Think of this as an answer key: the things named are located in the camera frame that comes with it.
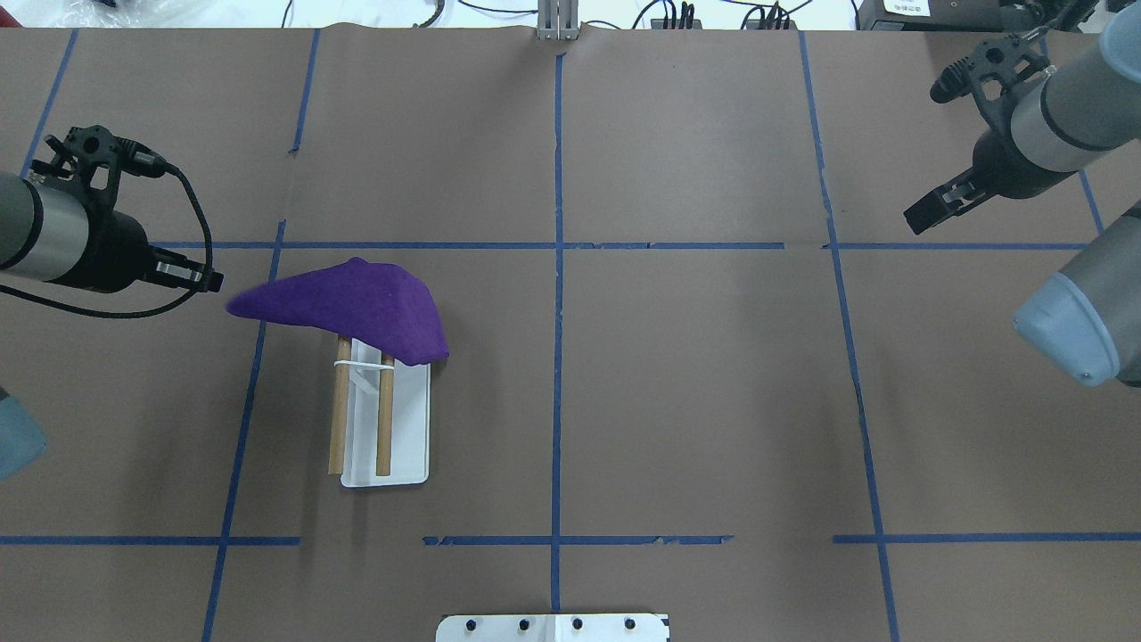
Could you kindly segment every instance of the blue tape line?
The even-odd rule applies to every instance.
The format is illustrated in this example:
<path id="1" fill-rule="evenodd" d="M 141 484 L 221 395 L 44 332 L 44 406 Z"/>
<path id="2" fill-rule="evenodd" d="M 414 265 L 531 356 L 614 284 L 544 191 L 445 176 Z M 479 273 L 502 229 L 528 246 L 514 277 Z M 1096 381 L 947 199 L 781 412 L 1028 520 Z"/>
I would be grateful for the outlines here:
<path id="1" fill-rule="evenodd" d="M 566 243 L 568 250 L 783 250 L 784 243 L 703 243 L 703 242 L 575 242 Z"/>
<path id="2" fill-rule="evenodd" d="M 680 546 L 720 546 L 733 539 L 731 535 L 647 535 L 647 536 L 565 536 L 564 546 L 649 546 L 654 544 Z"/>
<path id="3" fill-rule="evenodd" d="M 824 209 L 827 212 L 828 243 L 832 252 L 832 269 L 836 278 L 836 292 L 840 295 L 840 316 L 844 327 L 844 343 L 848 347 L 848 369 L 852 379 L 852 388 L 856 391 L 856 405 L 859 411 L 860 439 L 864 442 L 864 469 L 867 478 L 867 494 L 872 504 L 872 523 L 879 536 L 883 535 L 883 515 L 880 512 L 880 491 L 875 481 L 875 465 L 872 460 L 872 440 L 867 432 L 867 414 L 864 408 L 864 390 L 859 380 L 859 364 L 856 360 L 856 342 L 852 339 L 851 315 L 848 309 L 848 293 L 844 290 L 843 265 L 840 261 L 839 238 L 836 236 L 836 221 L 832 211 L 832 197 L 828 195 L 828 186 L 825 180 L 824 170 L 824 141 L 820 137 L 820 123 L 816 109 L 816 91 L 812 89 L 812 72 L 808 58 L 808 40 L 804 32 L 799 31 L 801 65 L 804 70 L 804 90 L 808 94 L 808 113 L 812 125 L 812 141 L 816 146 L 816 165 L 820 180 L 820 197 L 824 200 Z M 899 621 L 896 617 L 896 596 L 891 587 L 891 569 L 888 563 L 888 547 L 877 543 L 876 552 L 880 558 L 880 579 L 883 583 L 883 602 L 888 616 L 888 631 L 892 642 L 899 642 Z"/>
<path id="4" fill-rule="evenodd" d="M 297 112 L 297 131 L 293 132 L 293 146 L 289 153 L 301 148 L 301 135 L 305 132 L 305 114 L 309 111 L 309 89 L 313 88 L 313 70 L 317 66 L 317 43 L 321 42 L 321 30 L 313 30 L 313 44 L 309 46 L 309 68 L 305 72 L 305 89 L 301 90 L 301 108 Z"/>
<path id="5" fill-rule="evenodd" d="M 555 57 L 555 391 L 551 422 L 551 612 L 561 611 L 563 531 L 563 59 Z"/>
<path id="6" fill-rule="evenodd" d="M 274 239 L 274 255 L 269 261 L 269 277 L 273 283 L 277 278 L 277 265 L 282 255 L 282 242 L 285 237 L 285 221 L 277 224 L 277 237 Z M 207 617 L 202 626 L 202 642 L 209 642 L 213 634 L 215 615 L 218 611 L 218 594 L 221 592 L 222 572 L 226 569 L 226 548 L 229 543 L 229 530 L 234 523 L 234 506 L 237 504 L 237 485 L 242 478 L 242 464 L 245 461 L 245 444 L 250 434 L 250 421 L 253 417 L 253 399 L 258 388 L 258 376 L 261 373 L 261 355 L 266 344 L 266 323 L 258 324 L 258 339 L 253 346 L 253 363 L 250 365 L 250 381 L 245 388 L 245 406 L 242 408 L 242 428 L 237 433 L 237 447 L 234 449 L 234 469 L 229 477 L 229 493 L 226 497 L 226 512 L 221 521 L 221 536 L 218 543 L 218 555 L 215 558 L 213 582 L 210 584 L 210 599 L 207 602 Z"/>
<path id="7" fill-rule="evenodd" d="M 202 241 L 160 241 L 154 244 L 167 249 L 197 249 Z M 377 249 L 377 250 L 553 250 L 558 243 L 527 241 L 286 241 L 284 249 Z M 215 241 L 215 249 L 274 247 L 269 241 Z M 564 250 L 783 250 L 779 242 L 703 243 L 703 242 L 573 242 L 563 243 Z"/>
<path id="8" fill-rule="evenodd" d="M 1141 542 L 1141 533 L 923 533 L 836 535 L 833 544 L 1000 544 L 1034 542 Z"/>
<path id="9" fill-rule="evenodd" d="M 56 79 L 51 82 L 51 91 L 48 92 L 48 99 L 43 103 L 43 111 L 40 112 L 40 122 L 35 125 L 35 133 L 32 135 L 32 144 L 29 145 L 27 155 L 24 156 L 24 164 L 19 168 L 21 178 L 27 178 L 27 170 L 32 165 L 32 159 L 35 157 L 35 148 L 40 145 L 40 138 L 43 137 L 43 128 L 48 124 L 48 114 L 51 113 L 51 106 L 56 103 L 56 95 L 59 94 L 59 84 L 64 81 L 64 73 L 67 72 L 67 63 L 71 62 L 71 54 L 75 49 L 75 40 L 78 38 L 79 30 L 73 29 L 71 36 L 67 39 L 67 48 L 64 49 L 64 57 L 59 59 Z"/>
<path id="10" fill-rule="evenodd" d="M 466 241 L 290 241 L 285 249 L 377 249 L 377 250 L 553 250 L 555 243 Z"/>
<path id="11" fill-rule="evenodd" d="M 1098 209 L 1098 200 L 1093 197 L 1093 188 L 1090 187 L 1090 178 L 1086 177 L 1084 169 L 1079 169 L 1077 174 L 1078 178 L 1082 179 L 1082 189 L 1085 192 L 1085 202 L 1090 203 L 1090 212 L 1093 213 L 1093 225 L 1098 228 L 1098 233 L 1101 234 L 1106 230 L 1106 226 L 1101 224 L 1101 211 Z"/>
<path id="12" fill-rule="evenodd" d="M 841 250 L 1083 250 L 1085 243 L 839 243 L 820 249 Z"/>
<path id="13" fill-rule="evenodd" d="M 424 546 L 648 546 L 654 544 L 681 546 L 720 546 L 733 539 L 731 535 L 545 535 L 521 536 L 447 536 L 424 537 Z"/>
<path id="14" fill-rule="evenodd" d="M 300 546 L 300 537 L 230 537 L 226 546 Z"/>

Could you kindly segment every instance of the gray robot arm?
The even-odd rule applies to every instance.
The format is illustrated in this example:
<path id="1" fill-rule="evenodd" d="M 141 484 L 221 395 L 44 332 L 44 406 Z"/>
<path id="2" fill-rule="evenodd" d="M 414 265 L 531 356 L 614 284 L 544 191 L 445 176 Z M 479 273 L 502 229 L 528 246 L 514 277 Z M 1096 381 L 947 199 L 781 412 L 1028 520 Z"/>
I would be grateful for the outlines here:
<path id="1" fill-rule="evenodd" d="M 1061 70 L 1031 50 L 1042 34 L 982 42 L 931 88 L 939 103 L 973 95 L 990 128 L 970 169 L 905 212 L 916 234 L 992 196 L 1041 194 L 1141 137 L 1141 5 L 1120 11 Z M 997 98 L 986 96 L 988 82 L 1002 86 Z M 1053 274 L 1018 310 L 1014 328 L 1084 385 L 1116 377 L 1141 387 L 1141 203 Z"/>

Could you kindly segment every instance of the wooden stick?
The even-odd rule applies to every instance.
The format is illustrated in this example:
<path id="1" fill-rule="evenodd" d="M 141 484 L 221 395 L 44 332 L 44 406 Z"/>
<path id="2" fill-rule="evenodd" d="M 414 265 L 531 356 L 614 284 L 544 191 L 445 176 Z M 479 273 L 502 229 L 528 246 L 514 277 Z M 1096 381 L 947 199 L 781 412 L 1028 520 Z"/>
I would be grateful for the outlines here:
<path id="1" fill-rule="evenodd" d="M 390 355 L 380 356 L 382 366 L 395 366 L 396 360 Z M 393 371 L 380 372 L 380 407 L 377 417 L 377 477 L 387 478 L 393 474 Z"/>
<path id="2" fill-rule="evenodd" d="M 337 338 L 337 360 L 348 361 L 353 358 L 353 340 Z M 348 430 L 349 411 L 349 367 L 337 367 L 333 384 L 333 432 L 329 437 L 329 474 L 339 476 L 345 472 L 345 432 Z"/>

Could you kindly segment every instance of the cable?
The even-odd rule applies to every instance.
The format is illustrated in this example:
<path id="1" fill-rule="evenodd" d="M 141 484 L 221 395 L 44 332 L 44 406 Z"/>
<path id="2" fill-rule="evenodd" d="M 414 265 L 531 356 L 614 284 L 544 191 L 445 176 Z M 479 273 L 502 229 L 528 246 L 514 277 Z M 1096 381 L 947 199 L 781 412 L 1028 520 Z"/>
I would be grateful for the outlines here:
<path id="1" fill-rule="evenodd" d="M 436 0 L 436 13 L 432 14 L 431 17 L 428 18 L 427 21 L 424 21 L 424 22 L 422 22 L 420 24 L 414 24 L 412 26 L 414 26 L 416 29 L 429 27 L 429 26 L 434 25 L 436 23 L 436 21 L 439 19 L 439 15 L 443 14 L 443 13 L 444 13 L 444 0 Z"/>
<path id="2" fill-rule="evenodd" d="M 517 14 L 517 15 L 524 15 L 524 14 L 537 14 L 539 13 L 539 9 L 492 9 L 491 7 L 480 7 L 479 5 L 472 5 L 471 2 L 468 2 L 467 0 L 455 0 L 455 1 L 459 2 L 460 5 L 463 5 L 464 7 L 470 7 L 472 9 L 479 9 L 480 11 L 488 11 L 488 13 L 492 13 L 492 14 Z"/>
<path id="3" fill-rule="evenodd" d="M 285 21 L 289 18 L 289 11 L 293 8 L 293 0 L 289 0 L 289 5 L 285 5 L 285 13 L 282 14 L 282 29 L 285 29 Z"/>
<path id="4" fill-rule="evenodd" d="M 756 25 L 756 29 L 768 29 L 768 30 L 788 29 L 788 25 L 792 23 L 792 18 L 790 17 L 790 14 L 792 14 L 792 11 L 786 11 L 784 7 L 780 6 L 780 2 L 776 2 L 774 5 L 758 5 L 756 2 L 742 2 L 741 0 L 722 0 L 722 1 L 730 2 L 733 5 L 745 5 L 746 7 L 752 7 L 752 9 L 745 13 L 745 17 L 741 21 L 739 29 L 747 29 L 748 18 L 753 17 L 753 13 L 758 10 L 761 11 L 761 18 Z M 768 16 L 766 16 L 764 14 L 766 9 L 769 9 Z"/>
<path id="5" fill-rule="evenodd" d="M 742 3 L 743 3 L 743 2 L 734 2 L 734 5 L 742 5 Z M 748 26 L 748 18 L 750 18 L 750 17 L 752 17 L 752 15 L 753 15 L 753 11 L 761 11 L 761 15 L 763 15 L 763 13 L 764 13 L 764 8 L 763 8 L 763 7 L 761 7 L 760 5 L 756 5 L 755 7 L 753 7 L 752 9 L 750 9 L 750 10 L 748 10 L 748 11 L 747 11 L 747 13 L 745 14 L 745 17 L 744 17 L 744 18 L 742 18 L 742 21 L 741 21 L 741 29 L 745 29 L 745 27 L 747 27 L 747 26 Z"/>
<path id="6" fill-rule="evenodd" d="M 630 29 L 638 29 L 638 23 L 641 22 L 642 16 L 646 15 L 646 11 L 648 11 L 650 7 L 653 7 L 654 5 L 657 5 L 658 2 L 662 2 L 662 5 L 665 7 L 665 10 L 666 10 L 666 16 L 665 17 L 669 18 L 670 17 L 670 15 L 669 15 L 670 7 L 669 7 L 669 5 L 666 5 L 666 2 L 669 2 L 669 1 L 671 1 L 671 0 L 650 0 L 649 5 L 646 5 L 645 7 L 642 7 L 642 10 L 638 13 L 638 17 L 634 18 L 634 24 Z"/>
<path id="7" fill-rule="evenodd" d="M 213 274 L 213 237 L 210 235 L 210 225 L 207 222 L 207 216 L 202 212 L 202 205 L 199 204 L 199 197 L 194 194 L 194 188 L 191 187 L 191 181 L 186 178 L 186 174 L 183 173 L 183 170 L 178 169 L 173 164 L 167 163 L 167 172 L 178 178 L 179 182 L 183 184 L 183 189 L 186 190 L 186 197 L 189 198 L 191 206 L 194 208 L 194 216 L 199 219 L 199 226 L 202 227 L 202 244 L 207 251 L 207 260 L 202 269 L 202 278 L 199 283 L 202 287 L 205 287 L 207 283 L 210 282 L 210 276 Z M 25 292 L 24 290 L 17 290 L 16 287 L 9 287 L 8 285 L 0 284 L 0 292 L 6 294 L 11 294 L 16 298 L 22 298 L 24 300 L 30 300 L 32 302 L 38 302 L 40 304 L 46 304 L 64 311 L 71 311 L 81 316 L 94 316 L 96 318 L 146 318 L 148 316 L 155 316 L 162 314 L 163 311 L 175 309 L 200 291 L 201 290 L 187 290 L 167 304 L 144 309 L 143 311 L 105 311 L 103 309 L 90 309 L 87 307 L 68 304 L 66 302 L 60 302 L 58 300 L 52 300 L 31 292 Z"/>

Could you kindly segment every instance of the purple cloth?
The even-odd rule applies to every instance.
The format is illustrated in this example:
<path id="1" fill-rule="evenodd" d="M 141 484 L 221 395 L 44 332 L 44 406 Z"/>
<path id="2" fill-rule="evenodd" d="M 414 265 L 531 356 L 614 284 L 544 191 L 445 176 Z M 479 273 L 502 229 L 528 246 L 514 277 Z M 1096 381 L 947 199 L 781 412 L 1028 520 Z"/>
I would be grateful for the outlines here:
<path id="1" fill-rule="evenodd" d="M 242 292 L 226 303 L 226 310 L 354 338 L 408 366 L 447 357 L 447 340 L 428 285 L 390 262 L 350 258 Z"/>

